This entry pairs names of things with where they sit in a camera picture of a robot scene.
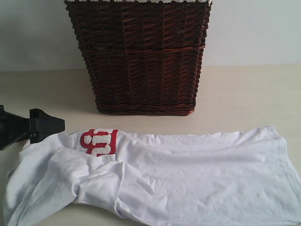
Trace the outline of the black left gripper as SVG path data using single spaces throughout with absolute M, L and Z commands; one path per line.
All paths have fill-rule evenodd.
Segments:
M 65 131 L 65 120 L 46 114 L 41 109 L 31 109 L 30 117 L 25 118 L 5 111 L 0 106 L 0 149 L 3 151 L 14 143 L 30 140 L 38 143 L 45 136 Z

